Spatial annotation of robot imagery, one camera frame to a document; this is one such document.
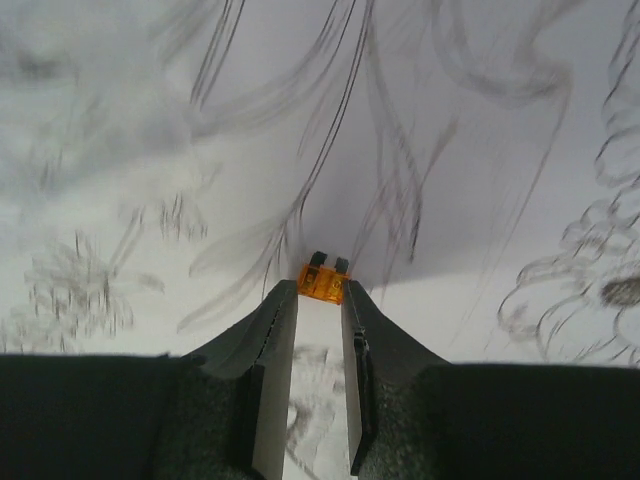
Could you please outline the small orange fuse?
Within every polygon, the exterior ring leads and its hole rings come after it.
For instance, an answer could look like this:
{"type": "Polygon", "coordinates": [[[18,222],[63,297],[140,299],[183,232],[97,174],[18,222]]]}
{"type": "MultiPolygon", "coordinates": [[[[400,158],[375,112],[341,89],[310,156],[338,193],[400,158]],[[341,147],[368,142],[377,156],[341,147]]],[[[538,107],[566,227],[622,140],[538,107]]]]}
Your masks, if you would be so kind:
{"type": "Polygon", "coordinates": [[[341,305],[344,284],[350,279],[349,261],[338,257],[335,265],[328,268],[325,266],[327,258],[324,252],[313,253],[298,276],[297,292],[315,300],[341,305]]]}

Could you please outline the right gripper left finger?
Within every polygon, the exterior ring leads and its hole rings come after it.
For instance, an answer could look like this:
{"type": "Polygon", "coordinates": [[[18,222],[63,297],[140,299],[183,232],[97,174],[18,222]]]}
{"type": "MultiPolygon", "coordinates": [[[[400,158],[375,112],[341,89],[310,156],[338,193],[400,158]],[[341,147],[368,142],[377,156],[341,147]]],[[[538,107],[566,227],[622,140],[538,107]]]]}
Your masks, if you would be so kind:
{"type": "Polygon", "coordinates": [[[184,356],[229,392],[209,412],[223,427],[222,464],[245,479],[283,475],[297,312],[296,282],[281,280],[245,318],[184,356]]]}

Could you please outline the floral printed mat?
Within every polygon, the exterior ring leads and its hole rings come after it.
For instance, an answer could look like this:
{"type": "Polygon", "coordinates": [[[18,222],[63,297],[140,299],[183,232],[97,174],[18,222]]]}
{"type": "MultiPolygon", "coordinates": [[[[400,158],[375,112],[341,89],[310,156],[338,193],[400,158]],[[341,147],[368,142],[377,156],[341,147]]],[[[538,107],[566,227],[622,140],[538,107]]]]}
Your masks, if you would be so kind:
{"type": "Polygon", "coordinates": [[[316,251],[447,361],[437,464],[350,473],[297,292],[280,479],[637,478],[638,3],[2,3],[3,478],[245,479],[184,356],[316,251]]]}

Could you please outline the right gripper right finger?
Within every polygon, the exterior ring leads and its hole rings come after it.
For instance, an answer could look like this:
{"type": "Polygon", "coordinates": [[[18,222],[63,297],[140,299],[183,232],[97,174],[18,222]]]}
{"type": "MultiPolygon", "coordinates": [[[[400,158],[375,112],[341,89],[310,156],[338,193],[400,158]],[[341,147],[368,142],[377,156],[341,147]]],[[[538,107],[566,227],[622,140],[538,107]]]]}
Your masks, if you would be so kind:
{"type": "Polygon", "coordinates": [[[441,426],[437,369],[447,361],[385,316],[355,280],[341,328],[352,475],[433,475],[441,426]]]}

